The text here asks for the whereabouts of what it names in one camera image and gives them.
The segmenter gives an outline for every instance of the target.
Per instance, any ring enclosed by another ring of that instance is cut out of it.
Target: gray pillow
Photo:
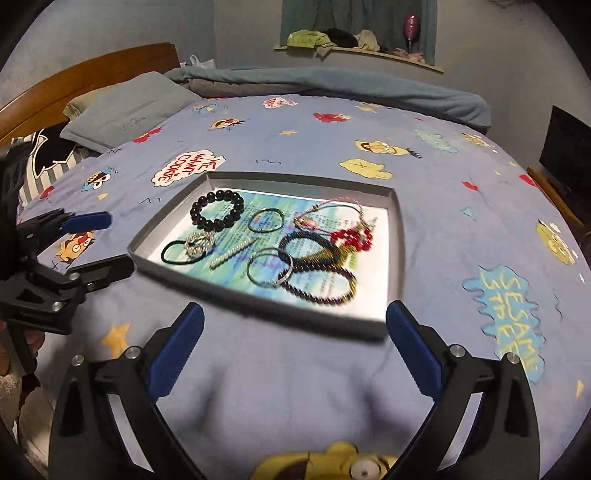
[[[66,125],[60,137],[104,153],[158,126],[200,100],[158,72],[120,83]]]

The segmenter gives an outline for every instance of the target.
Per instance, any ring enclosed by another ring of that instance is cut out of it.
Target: pearl hair pin
[[[258,237],[254,237],[254,238],[247,238],[246,240],[240,242],[239,244],[237,244],[235,247],[231,248],[230,250],[228,250],[227,252],[225,252],[224,254],[220,255],[219,257],[213,259],[211,261],[211,263],[209,264],[209,269],[210,270],[214,270],[215,268],[219,267],[221,264],[223,264],[225,261],[229,260],[230,258],[232,258],[234,255],[236,255],[238,252],[244,250],[246,247],[248,247],[249,245],[252,245],[254,242],[256,242],[258,240]]]

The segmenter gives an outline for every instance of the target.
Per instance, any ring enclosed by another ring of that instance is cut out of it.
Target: shelf
[[[312,51],[311,48],[298,48],[298,47],[289,47],[290,49],[292,48],[297,48],[298,50],[310,50]],[[288,47],[280,47],[280,46],[276,46],[273,50],[275,51],[281,51],[281,50],[287,50]],[[443,73],[443,70],[438,68],[438,67],[434,67],[433,65],[427,65],[426,63],[419,63],[416,61],[411,61],[411,60],[407,60],[404,59],[402,57],[395,57],[394,55],[390,55],[389,53],[380,53],[378,51],[369,51],[369,50],[360,50],[358,48],[342,48],[342,47],[332,47],[332,49],[330,50],[329,53],[332,52],[344,52],[344,53],[352,53],[354,55],[365,55],[365,56],[369,56],[369,57],[379,57],[382,59],[388,59],[388,60],[393,60],[393,61],[401,61],[403,63],[408,63],[410,65],[415,65],[417,67],[420,68],[424,68],[427,70],[432,70],[434,72],[437,73]]]

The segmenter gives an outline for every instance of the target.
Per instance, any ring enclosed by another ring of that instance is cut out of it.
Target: wooden headboard
[[[0,147],[13,137],[67,121],[73,98],[97,88],[131,80],[146,72],[164,73],[179,66],[176,48],[157,43],[128,48],[83,61],[37,83],[0,110]]]

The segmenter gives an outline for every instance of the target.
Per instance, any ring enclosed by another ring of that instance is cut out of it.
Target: red heart
[[[538,184],[536,182],[534,182],[534,180],[529,175],[526,175],[525,173],[523,175],[519,175],[519,178],[521,180],[523,180],[524,182],[526,182],[527,184],[531,185],[532,187],[538,186]]]
[[[475,192],[478,191],[478,187],[476,185],[474,185],[473,183],[470,183],[469,181],[463,181],[462,182],[464,184],[465,187],[474,190]]]
[[[53,190],[55,190],[55,187],[53,187],[53,186],[48,186],[48,187],[47,187],[45,190],[43,190],[43,191],[41,192],[41,194],[39,195],[39,198],[40,198],[40,199],[46,199],[46,198],[47,198],[47,196],[48,196],[48,195],[49,195],[51,192],[53,192]]]

